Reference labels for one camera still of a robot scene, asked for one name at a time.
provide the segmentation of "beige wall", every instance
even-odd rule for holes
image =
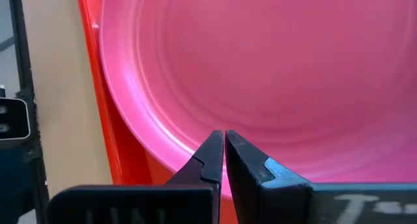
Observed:
[[[110,184],[77,0],[23,0],[51,195]]]

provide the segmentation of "black device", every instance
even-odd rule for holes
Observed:
[[[225,151],[240,224],[417,223],[417,184],[316,184],[233,130],[213,132],[164,186],[80,186],[48,206],[50,224],[219,223]]]
[[[0,97],[0,141],[26,139],[30,134],[26,102]]]

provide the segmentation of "pink plastic surface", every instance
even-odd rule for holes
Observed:
[[[417,182],[416,11],[105,0],[102,61],[127,125],[173,171],[212,130],[234,129],[314,182]]]

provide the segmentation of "black frame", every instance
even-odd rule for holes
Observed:
[[[40,134],[36,116],[36,104],[34,101],[35,92],[33,87],[31,62],[29,59],[29,48],[27,45],[23,5],[22,0],[9,1],[21,89],[21,91],[16,95],[18,98],[22,98],[27,102],[32,132],[30,138],[28,138],[22,146],[27,149],[25,162],[29,164],[33,177],[36,222],[38,224],[46,224],[46,207],[49,202],[49,195],[42,148],[40,146]]]

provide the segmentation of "red plastic container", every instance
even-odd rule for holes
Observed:
[[[78,0],[78,3],[113,183],[163,184],[172,172],[157,162],[132,135],[111,99],[104,78],[98,48],[102,0]],[[237,223],[231,200],[222,199],[221,223]]]

